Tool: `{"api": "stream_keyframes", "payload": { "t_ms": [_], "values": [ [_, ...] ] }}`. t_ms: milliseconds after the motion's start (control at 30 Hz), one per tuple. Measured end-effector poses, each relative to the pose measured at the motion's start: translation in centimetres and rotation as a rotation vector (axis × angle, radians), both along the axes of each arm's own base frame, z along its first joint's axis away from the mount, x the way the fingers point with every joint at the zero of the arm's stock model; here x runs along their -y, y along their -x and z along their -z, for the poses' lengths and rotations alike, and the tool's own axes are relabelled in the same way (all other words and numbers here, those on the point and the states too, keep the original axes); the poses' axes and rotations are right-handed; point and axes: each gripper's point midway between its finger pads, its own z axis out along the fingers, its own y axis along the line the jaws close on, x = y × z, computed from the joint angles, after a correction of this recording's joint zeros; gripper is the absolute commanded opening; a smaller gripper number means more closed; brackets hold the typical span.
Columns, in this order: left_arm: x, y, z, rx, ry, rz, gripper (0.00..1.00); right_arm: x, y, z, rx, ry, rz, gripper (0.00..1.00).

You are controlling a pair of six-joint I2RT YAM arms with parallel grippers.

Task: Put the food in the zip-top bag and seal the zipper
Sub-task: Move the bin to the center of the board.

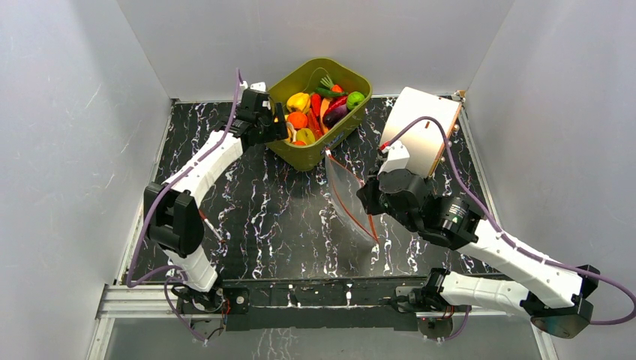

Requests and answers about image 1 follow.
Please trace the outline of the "orange toy fruit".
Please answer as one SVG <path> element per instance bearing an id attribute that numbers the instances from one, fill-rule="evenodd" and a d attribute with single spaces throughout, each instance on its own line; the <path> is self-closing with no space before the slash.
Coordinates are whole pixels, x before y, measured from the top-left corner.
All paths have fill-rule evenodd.
<path id="1" fill-rule="evenodd" d="M 289 122 L 295 130 L 300 130 L 308 126 L 308 117 L 303 112 L 291 112 L 286 116 L 286 121 Z"/>

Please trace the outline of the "clear zip bag orange zipper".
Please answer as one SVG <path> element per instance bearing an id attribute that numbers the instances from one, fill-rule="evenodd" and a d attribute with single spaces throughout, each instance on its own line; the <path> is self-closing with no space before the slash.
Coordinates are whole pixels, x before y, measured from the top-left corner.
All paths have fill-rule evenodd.
<path id="1" fill-rule="evenodd" d="M 348 230 L 352 242 L 363 248 L 372 248 L 379 243 L 374 226 L 374 218 L 367 214 L 356 193 L 362 188 L 363 181 L 337 161 L 331 150 L 325 150 L 324 165 L 326 171 L 329 202 Z"/>

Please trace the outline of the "yellow toy bell pepper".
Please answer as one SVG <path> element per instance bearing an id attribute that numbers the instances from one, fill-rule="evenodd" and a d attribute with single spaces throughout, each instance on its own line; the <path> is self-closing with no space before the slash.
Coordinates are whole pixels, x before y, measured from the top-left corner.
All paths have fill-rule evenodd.
<path id="1" fill-rule="evenodd" d="M 296 93 L 287 99 L 286 108 L 289 113 L 307 114 L 311 108 L 311 96 L 304 92 Z"/>

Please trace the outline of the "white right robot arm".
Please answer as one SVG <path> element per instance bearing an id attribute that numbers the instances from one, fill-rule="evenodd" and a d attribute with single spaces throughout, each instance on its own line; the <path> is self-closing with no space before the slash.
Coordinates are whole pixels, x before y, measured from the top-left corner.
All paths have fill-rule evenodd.
<path id="1" fill-rule="evenodd" d="M 485 213 L 457 196 L 438 196 L 427 180 L 407 169 L 371 172 L 357 190 L 364 212 L 389 215 L 432 245 L 481 260 L 506 280 L 462 275 L 434 268 L 427 283 L 391 304 L 403 312 L 478 306 L 524 317 L 543 332 L 573 338 L 592 322 L 588 296 L 598 283 L 574 270 L 550 265 L 550 258 L 522 244 L 510 245 L 485 220 Z"/>

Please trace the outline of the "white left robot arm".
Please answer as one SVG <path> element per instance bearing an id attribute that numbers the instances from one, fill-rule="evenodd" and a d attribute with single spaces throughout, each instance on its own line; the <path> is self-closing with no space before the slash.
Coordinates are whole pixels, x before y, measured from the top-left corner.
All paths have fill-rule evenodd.
<path id="1" fill-rule="evenodd" d="M 201 202 L 227 167 L 251 146 L 287 136 L 283 104 L 264 91 L 248 88 L 179 171 L 160 184 L 150 183 L 144 191 L 144 238 L 178 267 L 185 276 L 184 285 L 196 291 L 194 300 L 206 312 L 221 308 L 224 292 L 215 286 L 218 273 L 203 250 Z"/>

